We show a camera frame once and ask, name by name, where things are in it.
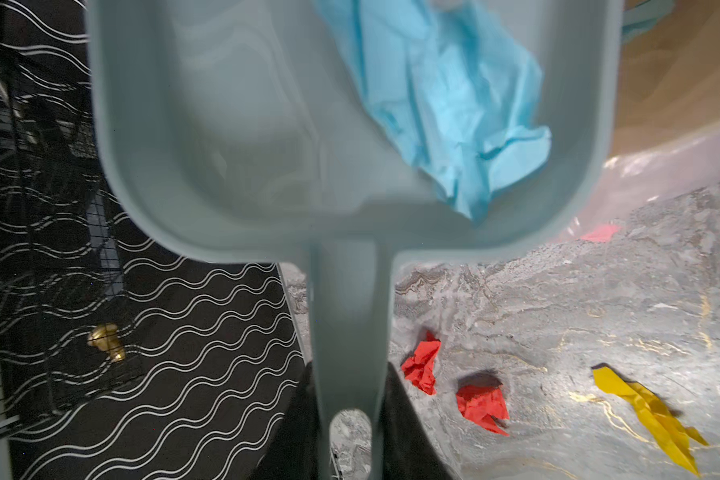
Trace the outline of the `pink paper scrap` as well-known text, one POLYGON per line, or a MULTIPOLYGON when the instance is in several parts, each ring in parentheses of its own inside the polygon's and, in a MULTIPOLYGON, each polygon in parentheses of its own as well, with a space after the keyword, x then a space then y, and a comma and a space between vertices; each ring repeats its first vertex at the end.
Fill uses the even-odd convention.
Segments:
POLYGON ((582 241, 591 243, 608 243, 612 238, 622 230, 622 226, 618 224, 604 224, 598 226, 593 231, 582 235, 582 241))

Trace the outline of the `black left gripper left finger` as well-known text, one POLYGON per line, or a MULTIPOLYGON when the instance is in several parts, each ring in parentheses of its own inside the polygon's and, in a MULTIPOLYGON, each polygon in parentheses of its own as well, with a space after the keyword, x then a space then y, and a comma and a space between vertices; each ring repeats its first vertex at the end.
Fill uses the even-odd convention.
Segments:
POLYGON ((313 365, 302 372, 281 424, 250 479, 318 479, 320 427, 313 365))

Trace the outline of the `pale green dustpan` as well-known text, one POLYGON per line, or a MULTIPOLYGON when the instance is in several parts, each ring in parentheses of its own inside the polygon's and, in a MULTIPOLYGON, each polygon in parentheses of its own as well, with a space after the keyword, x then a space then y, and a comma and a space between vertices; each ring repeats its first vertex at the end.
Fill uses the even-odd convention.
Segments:
POLYGON ((366 113, 316 2, 90 2, 95 130, 110 186, 160 245, 306 271, 319 478, 332 420, 356 409, 383 479, 395 271, 509 258, 570 223, 609 153, 625 7, 476 1, 541 67, 534 122, 552 146, 473 222, 366 113))

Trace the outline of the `blue paper scrap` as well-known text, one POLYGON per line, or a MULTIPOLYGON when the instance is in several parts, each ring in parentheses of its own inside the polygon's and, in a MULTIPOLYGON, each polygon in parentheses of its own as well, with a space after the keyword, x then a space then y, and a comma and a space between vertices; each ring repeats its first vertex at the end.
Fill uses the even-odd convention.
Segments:
POLYGON ((318 1, 360 101, 439 199, 473 222, 540 169, 552 134, 534 122, 543 72, 476 1, 318 1))

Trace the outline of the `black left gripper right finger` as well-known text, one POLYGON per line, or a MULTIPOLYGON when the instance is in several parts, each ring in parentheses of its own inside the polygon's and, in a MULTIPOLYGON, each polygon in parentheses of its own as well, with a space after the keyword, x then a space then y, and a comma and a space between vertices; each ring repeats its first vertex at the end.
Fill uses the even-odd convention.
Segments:
POLYGON ((384 480, 451 479, 427 438, 392 363, 387 364, 380 426, 383 433, 384 480))

